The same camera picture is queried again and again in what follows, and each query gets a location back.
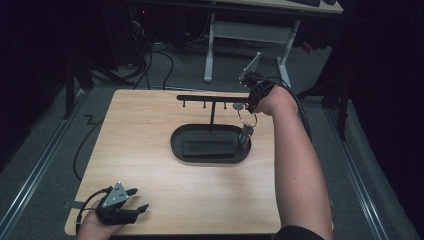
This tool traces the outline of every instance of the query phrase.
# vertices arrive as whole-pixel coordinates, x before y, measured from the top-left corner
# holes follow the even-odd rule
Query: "black cable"
[[[240,44],[240,46],[244,46],[244,47],[249,47],[249,48],[254,48],[254,49],[264,49],[264,48],[267,48],[268,46],[271,46],[271,45],[275,45],[275,43],[271,43],[271,42],[267,42],[267,43],[261,43],[261,45],[260,46],[255,46],[255,45],[252,45],[252,44],[247,44],[247,43],[245,43],[246,41],[241,41],[239,44]]]
[[[150,70],[150,67],[152,66],[152,61],[153,61],[153,58],[152,58],[152,47],[150,46],[150,49],[149,49],[149,65],[147,66],[147,69],[144,70],[143,75],[141,75],[140,78],[137,80],[137,82],[134,84],[133,89],[136,89],[137,86],[138,86],[138,84],[140,84],[141,80],[143,79],[143,77],[147,75],[147,72]]]
[[[76,164],[77,164],[77,158],[78,158],[78,154],[80,153],[80,151],[81,151],[81,149],[82,149],[82,147],[84,146],[84,143],[87,141],[87,139],[88,139],[88,137],[91,135],[91,133],[93,133],[93,131],[98,127],[98,126],[100,126],[100,124],[102,123],[104,121],[104,119],[102,119],[102,120],[100,120],[91,130],[90,130],[90,132],[88,132],[87,133],[87,135],[85,135],[85,137],[84,137],[84,140],[82,140],[82,142],[81,142],[81,144],[79,145],[79,147],[78,147],[78,150],[77,150],[77,152],[75,153],[75,156],[74,156],[74,162],[73,162],[73,169],[74,169],[74,174],[75,174],[75,177],[77,177],[77,179],[81,182],[82,181],[82,178],[78,175],[78,172],[77,172],[77,167],[76,167]]]
[[[165,79],[163,80],[163,83],[162,83],[162,90],[165,90],[166,81],[168,80],[169,75],[171,75],[172,71],[174,70],[174,60],[172,60],[172,58],[168,54],[163,53],[163,52],[152,52],[152,53],[163,55],[163,56],[167,57],[169,60],[171,60],[171,69],[169,70],[168,75],[166,75],[166,77],[165,77]]]
[[[210,19],[211,19],[211,14],[209,13],[209,14],[208,14],[208,17],[206,18],[205,27],[203,28],[202,33],[200,33],[199,37],[197,37],[195,40],[192,40],[192,41],[186,42],[186,43],[185,43],[185,46],[186,46],[186,47],[188,47],[188,48],[192,48],[192,47],[190,47],[190,46],[189,46],[189,44],[197,43],[197,42],[201,42],[201,41],[203,41],[203,40],[205,40],[205,39],[209,39],[208,37],[204,37],[204,35],[205,35],[205,33],[206,33],[206,30],[208,29],[208,26],[210,26],[210,24],[209,24]]]
[[[219,50],[217,50],[215,47],[213,48],[213,50],[214,50],[215,52],[217,52],[217,53],[221,53],[221,54],[229,54],[229,53],[232,53],[232,52],[236,51],[236,50],[238,49],[238,47],[239,47],[239,40],[235,40],[235,46],[234,46],[234,48],[233,48],[233,49],[231,49],[231,50],[229,50],[229,51],[219,51]]]
[[[148,47],[149,45],[146,44],[146,43],[149,42],[149,41],[150,41],[149,36],[146,36],[144,34],[141,36],[141,41],[139,41],[138,46],[136,46],[136,54],[135,54],[134,62],[137,62],[137,59],[139,59],[141,55],[144,56],[144,53],[147,51],[147,49],[146,49],[146,47],[140,47],[140,46],[147,46]],[[144,58],[141,58],[140,64],[134,72],[129,73],[129,74],[122,76],[122,77],[119,76],[119,78],[121,78],[122,80],[131,79],[131,78],[136,77],[137,75],[141,74],[143,71],[145,71],[145,69],[146,69],[146,61],[144,60]],[[93,78],[98,79],[100,81],[111,80],[109,77],[102,77],[102,76],[99,76],[99,75],[97,75],[97,74],[95,74],[94,72],[91,72],[91,71],[90,71],[90,75]]]
[[[149,82],[149,75],[147,74],[147,72],[146,72],[146,83],[147,83],[147,89],[151,90],[150,89],[150,82]]]
[[[97,196],[97,195],[99,195],[99,194],[102,194],[102,193],[109,193],[110,191],[112,191],[112,187],[108,187],[108,188],[104,188],[104,189],[102,189],[102,190],[99,190],[99,191],[97,191],[97,192],[95,192],[93,195],[91,195],[85,202],[84,202],[84,204],[82,205],[82,207],[81,207],[81,209],[80,209],[80,211],[79,211],[79,213],[78,213],[78,216],[77,216],[77,220],[75,221],[75,232],[76,232],[76,234],[78,234],[78,232],[79,232],[79,229],[80,229],[80,227],[81,227],[81,220],[82,220],[82,213],[85,211],[85,210],[87,210],[85,207],[87,206],[87,204],[91,201],[91,199],[93,199],[95,196]]]
[[[200,39],[200,40],[198,40],[198,41],[196,41],[196,42],[186,43],[186,44],[185,44],[185,46],[186,46],[187,48],[190,48],[190,49],[193,49],[193,50],[203,50],[203,49],[205,49],[205,48],[207,48],[207,47],[209,46],[208,42],[206,42],[206,44],[203,44],[203,45],[202,45],[202,47],[193,47],[193,46],[191,46],[191,45],[194,45],[194,44],[200,44],[201,42],[203,42],[203,41],[205,41],[205,40],[207,40],[207,39],[208,39],[208,38],[204,38],[204,39]]]

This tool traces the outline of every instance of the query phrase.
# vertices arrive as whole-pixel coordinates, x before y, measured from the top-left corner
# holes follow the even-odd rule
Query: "metal ring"
[[[256,117],[256,113],[253,113],[253,115],[255,116],[255,125],[253,125],[253,126],[250,123],[247,123],[246,121],[244,121],[244,119],[240,116],[240,109],[237,109],[237,113],[239,114],[240,121],[243,124],[245,124],[245,125],[247,125],[249,127],[255,127],[256,124],[258,124],[258,117]]]

